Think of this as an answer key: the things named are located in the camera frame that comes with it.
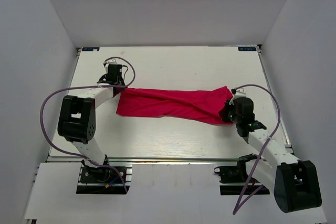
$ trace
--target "small label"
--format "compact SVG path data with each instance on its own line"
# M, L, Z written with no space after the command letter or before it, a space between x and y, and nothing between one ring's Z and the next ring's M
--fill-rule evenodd
M238 51L257 51L255 47L238 47Z
M99 51L99 47L83 47L82 52L94 52Z

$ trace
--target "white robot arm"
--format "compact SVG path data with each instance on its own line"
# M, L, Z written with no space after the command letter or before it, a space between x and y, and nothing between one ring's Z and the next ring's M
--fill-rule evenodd
M124 87L122 78L123 65L113 62L104 62L106 74L98 83L107 83ZM101 151L94 137L96 131L96 108L105 101L115 97L123 88L98 87L73 96L63 98L57 131L67 141L73 144L80 154L88 157L98 165L109 164L107 156ZM89 162L82 161L95 180L105 182L110 176L109 168L101 168Z
M263 149L263 159L253 172L253 178L274 194L283 212L319 207L322 204L317 172L310 161L301 161L286 152L285 146L271 138L266 127L255 120L254 105L243 90L232 90L234 97L225 102L219 112L223 122L233 122L237 132L257 152ZM219 167L215 173L226 182L245 182L253 170L257 155L250 154L238 159L232 170Z

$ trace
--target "black joint housing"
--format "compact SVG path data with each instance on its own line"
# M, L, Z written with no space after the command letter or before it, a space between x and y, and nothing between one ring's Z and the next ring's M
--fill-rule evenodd
M248 143L248 134L258 129L266 129L266 127L255 120L253 113L254 104L250 98L239 97L233 100L233 104L229 104L227 100L224 108L219 111L222 122L233 122L236 124L237 132Z
M80 114L80 118L73 116L75 114ZM95 100L66 95L63 98L57 131L69 142L87 144L96 131Z
M97 83L125 86L124 79L122 78L122 67L123 65L121 64L109 63L107 73L100 77ZM116 96L124 89L125 88L113 88L113 95Z
M277 167L274 197L283 212L294 212L322 205L319 181L314 164L298 161Z
M247 180L248 174L246 173L246 162L257 159L257 155L249 154L241 156L237 161L237 168L240 171L240 175L244 180Z

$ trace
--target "red cloth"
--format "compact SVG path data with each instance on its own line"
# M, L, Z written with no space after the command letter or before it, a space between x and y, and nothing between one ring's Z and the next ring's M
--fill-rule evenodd
M227 87L213 91L127 88L120 93L117 114L156 118L163 115L224 124L218 112L232 94Z

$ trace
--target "white table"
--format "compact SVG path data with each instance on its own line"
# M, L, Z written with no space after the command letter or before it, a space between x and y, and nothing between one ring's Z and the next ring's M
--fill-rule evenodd
M41 164L25 219L38 224L314 224L321 207L285 214L273 195L253 196L233 216L238 196L221 196L215 165L134 165L126 195L76 194L79 163Z
M258 53L238 51L237 47L100 47L99 51L82 51L71 87L95 85L105 73L102 62L111 56L124 57L133 64L137 75L134 88L213 90L247 83L267 87ZM131 78L129 70L125 82ZM254 87L245 91L254 101L256 119L272 131L277 118L270 96ZM122 117L115 113L118 100L119 96L96 110L95 137L109 157L235 159L255 151L238 136L234 126L170 117ZM282 143L286 141L282 130L275 137ZM53 141L67 151L77 152L57 132ZM64 154L51 150L50 156Z

